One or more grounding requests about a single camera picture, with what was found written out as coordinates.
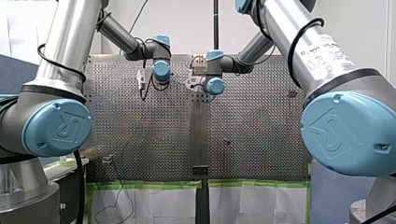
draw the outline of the white backdrop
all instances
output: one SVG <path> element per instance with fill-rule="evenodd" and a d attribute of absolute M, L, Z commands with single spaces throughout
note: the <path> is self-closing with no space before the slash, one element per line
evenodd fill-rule
<path fill-rule="evenodd" d="M 129 29 L 143 2 L 110 0 L 107 10 Z M 168 34 L 175 54 L 205 53 L 213 48 L 212 3 L 212 0 L 148 0 L 132 34 L 141 38 Z M 0 54 L 38 62 L 32 44 L 41 44 L 46 39 L 55 4 L 54 1 L 0 0 Z M 393 5 L 391 0 L 318 0 L 314 15 L 325 19 L 325 31 L 334 36 L 357 65 L 378 69 L 396 85 L 396 75 L 391 75 L 396 73 L 396 65 L 391 63 L 396 55 L 396 19 L 391 15 L 396 6 Z M 36 36 L 32 26 L 36 26 Z M 235 11 L 234 0 L 219 0 L 221 49 L 237 53 L 257 32 L 249 16 Z M 105 38 L 96 36 L 92 53 L 118 52 Z"/>

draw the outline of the blue joint cap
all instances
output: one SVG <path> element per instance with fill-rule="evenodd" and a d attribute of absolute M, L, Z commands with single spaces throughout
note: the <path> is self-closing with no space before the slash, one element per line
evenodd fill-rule
<path fill-rule="evenodd" d="M 396 173 L 396 113 L 364 94 L 334 91 L 305 109 L 306 148 L 321 164 L 343 175 Z"/>
<path fill-rule="evenodd" d="M 22 142 L 39 157 L 68 155 L 81 147 L 90 135 L 92 119 L 82 103 L 62 99 L 43 105 L 28 119 Z"/>
<path fill-rule="evenodd" d="M 160 60 L 152 66 L 152 73 L 158 81 L 167 81 L 171 76 L 171 66 L 166 61 Z"/>
<path fill-rule="evenodd" d="M 154 39 L 160 43 L 165 44 L 168 47 L 171 47 L 171 38 L 169 35 L 155 35 Z"/>
<path fill-rule="evenodd" d="M 224 92 L 224 80 L 219 77 L 212 77 L 206 82 L 206 91 L 211 95 L 220 95 Z"/>
<path fill-rule="evenodd" d="M 206 54 L 206 59 L 208 61 L 213 61 L 217 58 L 221 58 L 223 55 L 224 52 L 221 49 L 212 49 Z"/>
<path fill-rule="evenodd" d="M 247 14 L 250 11 L 253 0 L 235 0 L 236 11 L 242 14 Z"/>

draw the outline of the vertical metal pole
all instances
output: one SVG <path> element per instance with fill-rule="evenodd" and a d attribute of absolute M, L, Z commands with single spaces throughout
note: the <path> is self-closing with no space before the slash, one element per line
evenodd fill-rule
<path fill-rule="evenodd" d="M 213 0 L 213 22 L 214 22 L 214 37 L 215 37 L 215 49 L 219 49 L 219 0 Z"/>

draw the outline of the pegboard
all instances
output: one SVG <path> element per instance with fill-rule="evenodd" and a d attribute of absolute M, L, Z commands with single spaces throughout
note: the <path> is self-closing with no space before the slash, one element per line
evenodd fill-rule
<path fill-rule="evenodd" d="M 224 74 L 226 91 L 210 104 L 183 84 L 191 56 L 172 61 L 169 89 L 151 89 L 142 102 L 135 77 L 142 63 L 91 56 L 85 89 L 95 157 L 89 181 L 124 175 L 190 180 L 193 165 L 208 165 L 209 178 L 306 180 L 311 158 L 300 134 L 304 95 L 283 58 L 273 56 L 249 75 Z M 110 165 L 103 163 L 109 155 Z"/>
<path fill-rule="evenodd" d="M 300 134 L 305 96 L 283 58 L 224 80 L 226 91 L 210 105 L 209 178 L 307 180 L 311 157 Z"/>
<path fill-rule="evenodd" d="M 191 179 L 189 93 L 180 80 L 188 74 L 191 58 L 172 63 L 169 88 L 152 87 L 140 98 L 136 74 L 142 63 L 121 56 L 91 56 L 91 112 L 95 159 L 89 181 L 111 179 Z M 113 156 L 113 162 L 103 158 Z"/>

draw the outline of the cable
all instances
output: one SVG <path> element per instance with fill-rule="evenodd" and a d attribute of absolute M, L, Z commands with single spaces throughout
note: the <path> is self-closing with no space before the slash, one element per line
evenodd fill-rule
<path fill-rule="evenodd" d="M 100 14 L 99 14 L 99 18 L 98 18 L 98 22 L 96 23 L 96 32 L 99 32 L 100 29 L 102 28 L 103 22 L 111 15 L 111 12 L 107 13 L 105 15 L 105 10 L 101 9 L 100 10 Z"/>
<path fill-rule="evenodd" d="M 145 114 L 145 110 L 146 110 L 146 107 L 143 106 L 143 108 L 142 108 L 142 114 L 141 114 L 140 120 L 139 120 L 139 122 L 137 123 L 137 126 L 136 126 L 136 128 L 134 129 L 134 132 L 133 132 L 133 133 L 131 134 L 131 136 L 128 138 L 126 144 L 124 145 L 124 147 L 123 147 L 122 150 L 121 150 L 121 164 L 122 164 L 122 170 L 123 170 L 123 179 L 122 179 L 123 182 L 122 182 L 122 185 L 121 185 L 120 190 L 117 192 L 116 201 L 114 202 L 114 205 L 106 206 L 106 207 L 104 207 L 103 209 L 101 209 L 100 211 L 98 211 L 98 212 L 95 214 L 95 221 L 96 221 L 97 224 L 101 224 L 101 223 L 99 222 L 99 220 L 97 219 L 97 217 L 98 217 L 99 214 L 103 213 L 103 212 L 106 211 L 108 208 L 116 208 L 117 205 L 118 205 L 120 193 L 121 193 L 122 190 L 125 188 L 125 184 L 126 184 L 126 169 L 125 169 L 125 160 L 124 160 L 125 149 L 129 146 L 129 144 L 131 144 L 132 139 L 134 138 L 135 134 L 136 134 L 137 131 L 141 128 L 141 125 L 142 125 L 142 123 L 143 123 L 143 117 L 144 117 L 144 114 Z M 121 178 L 120 178 L 120 173 L 118 172 L 118 169 L 117 169 L 117 166 L 116 166 L 115 163 L 114 163 L 114 169 L 115 169 L 115 171 L 116 171 L 116 174 L 118 175 L 118 179 L 121 179 Z M 125 190 L 125 192 L 126 192 L 126 195 L 127 195 L 128 199 L 129 199 L 129 201 L 131 202 L 132 212 L 131 212 L 131 214 L 130 214 L 128 217 L 126 217 L 126 218 L 125 218 L 124 220 L 122 220 L 121 222 L 118 222 L 117 224 L 121 224 L 121 223 L 125 222 L 126 220 L 128 220 L 128 218 L 130 218 L 130 217 L 134 214 L 134 201 L 131 199 L 131 197 L 130 197 L 130 195 L 129 195 L 129 193 L 128 193 L 128 190 Z"/>
<path fill-rule="evenodd" d="M 76 73 L 77 75 L 80 75 L 80 76 L 81 76 L 81 79 L 82 79 L 82 83 L 84 83 L 84 82 L 87 80 L 87 78 L 85 77 L 85 75 L 84 75 L 82 72 L 78 71 L 77 69 L 74 69 L 74 68 L 71 68 L 71 67 L 67 67 L 66 65 L 63 65 L 63 64 L 61 64 L 61 63 L 57 63 L 57 62 L 55 62 L 55 61 L 53 61 L 53 60 L 47 58 L 46 55 L 44 55 L 44 53 L 41 51 L 44 47 L 46 47 L 46 44 L 42 44 L 42 45 L 38 46 L 38 48 L 37 48 L 37 53 L 38 53 L 38 55 L 39 55 L 44 61 L 46 61 L 47 63 L 50 63 L 50 64 L 52 64 L 52 65 L 55 65 L 55 66 L 57 66 L 57 67 L 60 67 L 60 68 L 62 68 L 62 69 L 64 69 L 64 70 L 67 70 L 67 71 L 69 71 L 69 72 Z"/>
<path fill-rule="evenodd" d="M 275 52 L 275 49 L 276 49 L 276 46 L 274 45 L 274 47 L 273 47 L 271 53 L 268 55 L 268 57 L 266 57 L 265 59 L 263 59 L 262 61 L 257 62 L 257 63 L 245 63 L 245 62 L 242 62 L 242 61 L 239 59 L 239 55 L 236 57 L 236 60 L 237 60 L 238 62 L 240 62 L 241 64 L 246 65 L 246 66 L 254 66 L 254 65 L 262 64 L 262 63 L 267 62 L 267 61 L 273 56 L 273 54 L 274 54 L 274 52 Z"/>
<path fill-rule="evenodd" d="M 171 52 L 171 50 L 169 49 L 169 46 L 167 46 L 167 45 L 165 45 L 164 43 L 162 43 L 162 42 L 160 42 L 160 41 L 158 41 L 158 40 L 156 40 L 156 39 L 153 39 L 153 38 L 148 38 L 148 39 L 146 39 L 146 43 L 151 43 L 151 42 L 149 42 L 149 41 L 155 42 L 155 43 L 161 45 L 163 48 L 166 49 L 166 51 L 168 51 L 169 55 L 172 56 L 172 52 Z"/>
<path fill-rule="evenodd" d="M 78 172 L 78 214 L 76 224 L 83 224 L 84 222 L 84 206 L 85 206 L 85 180 L 84 168 L 82 167 L 81 155 L 78 150 L 74 152 Z"/>
<path fill-rule="evenodd" d="M 241 76 L 242 74 L 242 70 L 241 70 L 241 66 L 239 66 L 239 63 L 236 62 L 236 59 L 228 54 L 224 54 L 225 57 L 231 58 L 231 60 L 233 60 L 233 69 L 236 67 L 238 69 L 238 74 L 234 73 L 236 77 Z"/>
<path fill-rule="evenodd" d="M 303 37 L 305 32 L 316 25 L 324 26 L 324 20 L 322 18 L 315 18 L 312 21 L 310 21 L 307 25 L 303 26 L 303 28 L 300 29 L 300 31 L 297 33 L 297 36 L 294 37 L 293 42 L 291 42 L 290 49 L 289 49 L 289 55 L 288 55 L 288 68 L 289 68 L 289 75 L 291 79 L 293 80 L 294 84 L 301 88 L 300 83 L 297 81 L 297 78 L 294 74 L 293 70 L 293 57 L 294 57 L 294 52 L 296 50 L 297 44 L 299 40 Z"/>
<path fill-rule="evenodd" d="M 385 217 L 387 215 L 390 215 L 390 214 L 392 214 L 394 212 L 396 212 L 396 205 L 393 205 L 392 207 L 387 208 L 386 210 L 378 213 L 377 215 L 375 215 L 373 217 L 370 217 L 369 219 L 367 219 L 366 221 L 362 222 L 361 224 L 372 224 L 372 223 L 375 223 L 379 219 L 381 219 L 381 218 L 383 218 L 383 217 Z"/>
<path fill-rule="evenodd" d="M 262 26 L 262 17 L 260 15 L 260 2 L 261 0 L 256 0 L 256 14 L 257 14 L 257 20 L 258 20 L 258 24 L 259 24 L 259 28 L 260 31 L 262 32 L 262 34 L 269 40 L 273 40 L 271 36 L 269 36 L 265 31 L 264 31 L 264 27 Z"/>
<path fill-rule="evenodd" d="M 192 69 L 192 64 L 194 63 L 195 59 L 197 59 L 197 58 L 198 58 L 199 60 L 203 59 L 204 61 L 206 61 L 206 59 L 204 58 L 204 56 L 201 56 L 201 55 L 195 56 L 195 57 L 192 58 L 192 60 L 191 60 L 191 62 L 190 62 L 190 69 Z"/>
<path fill-rule="evenodd" d="M 134 29 L 134 26 L 136 25 L 136 22 L 139 20 L 139 17 L 140 17 L 140 15 L 142 14 L 142 12 L 143 12 L 143 9 L 145 8 L 145 6 L 146 6 L 146 4 L 148 3 L 148 1 L 149 0 L 146 0 L 145 1 L 145 3 L 143 3 L 143 5 L 142 5 L 142 7 L 140 8 L 140 11 L 139 11 L 139 13 L 137 14 L 137 17 L 136 17 L 136 19 L 134 19 L 134 24 L 132 24 L 132 27 L 131 27 L 131 29 L 129 30 L 129 34 L 132 32 L 132 30 Z"/>

